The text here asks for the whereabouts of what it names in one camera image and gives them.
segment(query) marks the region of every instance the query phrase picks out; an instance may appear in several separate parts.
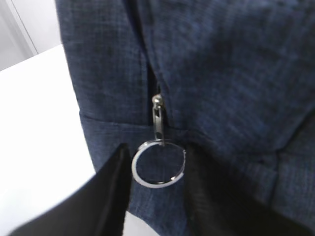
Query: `white wall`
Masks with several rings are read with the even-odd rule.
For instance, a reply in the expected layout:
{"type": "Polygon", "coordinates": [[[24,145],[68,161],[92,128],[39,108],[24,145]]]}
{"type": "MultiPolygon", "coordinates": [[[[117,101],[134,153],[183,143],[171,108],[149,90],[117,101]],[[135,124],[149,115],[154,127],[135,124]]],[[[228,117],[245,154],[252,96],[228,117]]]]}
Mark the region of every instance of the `white wall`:
{"type": "Polygon", "coordinates": [[[61,44],[54,0],[7,1],[14,4],[38,53],[61,44]]]}
{"type": "Polygon", "coordinates": [[[12,37],[4,18],[0,15],[0,71],[26,58],[12,37]]]}

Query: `zipper pull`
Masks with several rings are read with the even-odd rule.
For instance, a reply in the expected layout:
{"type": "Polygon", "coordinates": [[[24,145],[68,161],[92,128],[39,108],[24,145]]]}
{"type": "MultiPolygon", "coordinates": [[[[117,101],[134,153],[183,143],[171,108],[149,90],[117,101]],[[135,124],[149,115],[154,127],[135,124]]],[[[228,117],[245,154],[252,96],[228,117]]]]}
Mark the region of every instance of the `zipper pull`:
{"type": "Polygon", "coordinates": [[[162,146],[165,146],[164,127],[163,127],[163,111],[165,109],[164,101],[161,94],[152,97],[153,102],[153,126],[156,140],[161,140],[162,146]]]}

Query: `metal split ring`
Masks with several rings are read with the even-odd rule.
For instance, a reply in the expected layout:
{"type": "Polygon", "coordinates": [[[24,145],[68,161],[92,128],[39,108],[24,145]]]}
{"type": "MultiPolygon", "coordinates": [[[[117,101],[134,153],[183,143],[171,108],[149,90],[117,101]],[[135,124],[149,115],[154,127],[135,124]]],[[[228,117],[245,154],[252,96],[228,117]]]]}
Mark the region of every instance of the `metal split ring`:
{"type": "Polygon", "coordinates": [[[132,171],[132,175],[134,177],[134,179],[141,185],[148,187],[148,188],[164,188],[167,186],[171,186],[173,184],[175,184],[177,181],[179,181],[183,175],[184,175],[184,169],[185,169],[185,162],[186,162],[186,150],[180,146],[179,144],[176,144],[174,141],[170,140],[170,139],[157,139],[157,140],[151,140],[151,141],[147,141],[145,143],[143,143],[137,150],[137,153],[134,155],[133,160],[132,160],[132,164],[131,164],[131,171],[132,171]],[[180,168],[180,170],[177,172],[177,174],[170,178],[170,180],[168,181],[145,181],[143,178],[140,177],[140,175],[137,172],[137,163],[138,160],[141,156],[141,154],[149,149],[152,146],[155,145],[172,145],[176,148],[179,148],[182,150],[183,152],[183,164],[182,167],[180,168]]]}

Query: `zipper slider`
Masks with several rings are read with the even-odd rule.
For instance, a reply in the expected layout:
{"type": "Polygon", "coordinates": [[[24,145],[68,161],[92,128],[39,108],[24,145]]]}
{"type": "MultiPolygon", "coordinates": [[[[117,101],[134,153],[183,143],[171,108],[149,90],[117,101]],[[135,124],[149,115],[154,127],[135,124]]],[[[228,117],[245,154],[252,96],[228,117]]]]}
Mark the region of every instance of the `zipper slider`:
{"type": "Polygon", "coordinates": [[[162,146],[165,146],[164,138],[164,127],[163,127],[163,111],[165,109],[164,101],[161,94],[157,94],[152,97],[153,102],[153,126],[154,126],[154,136],[156,140],[161,140],[162,146]]]}

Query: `zipper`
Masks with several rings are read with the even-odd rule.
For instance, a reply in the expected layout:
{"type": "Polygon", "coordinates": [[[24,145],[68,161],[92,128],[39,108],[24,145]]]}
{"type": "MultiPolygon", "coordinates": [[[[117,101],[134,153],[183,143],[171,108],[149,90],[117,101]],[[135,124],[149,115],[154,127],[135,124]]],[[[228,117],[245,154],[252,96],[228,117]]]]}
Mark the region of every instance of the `zipper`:
{"type": "Polygon", "coordinates": [[[164,137],[164,115],[165,106],[161,94],[157,94],[152,97],[153,108],[153,127],[154,127],[154,136],[156,140],[161,140],[161,145],[165,146],[165,137],[164,137]]]}
{"type": "Polygon", "coordinates": [[[140,46],[142,53],[147,61],[147,79],[148,79],[148,97],[152,98],[152,103],[148,99],[148,111],[152,109],[153,116],[148,116],[148,124],[154,126],[154,134],[156,139],[162,140],[162,145],[165,145],[164,138],[164,123],[167,124],[167,117],[165,112],[165,104],[161,96],[161,89],[158,84],[158,80],[153,72],[153,69],[149,62],[149,56],[145,47],[145,41],[142,34],[142,27],[140,23],[140,16],[138,12],[136,0],[123,0],[127,16],[135,34],[136,40],[140,46]]]}

